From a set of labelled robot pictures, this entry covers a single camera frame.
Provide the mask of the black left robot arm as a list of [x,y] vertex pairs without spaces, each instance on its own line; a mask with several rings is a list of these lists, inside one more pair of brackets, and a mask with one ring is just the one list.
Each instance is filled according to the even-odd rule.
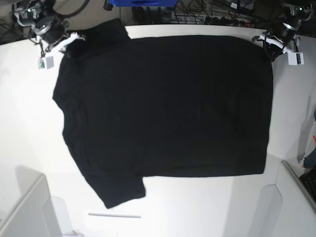
[[296,34],[302,22],[312,17],[312,0],[276,0],[276,4],[282,6],[284,17],[272,23],[272,36],[283,45],[293,42],[294,51],[299,52]]

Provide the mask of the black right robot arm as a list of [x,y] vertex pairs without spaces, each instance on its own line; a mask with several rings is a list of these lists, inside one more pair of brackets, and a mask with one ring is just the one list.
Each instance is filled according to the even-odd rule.
[[54,0],[22,0],[13,14],[20,26],[31,28],[37,37],[48,44],[46,52],[49,52],[70,37],[66,32],[67,19],[81,13],[88,3],[85,0],[74,12],[61,14],[54,10]]

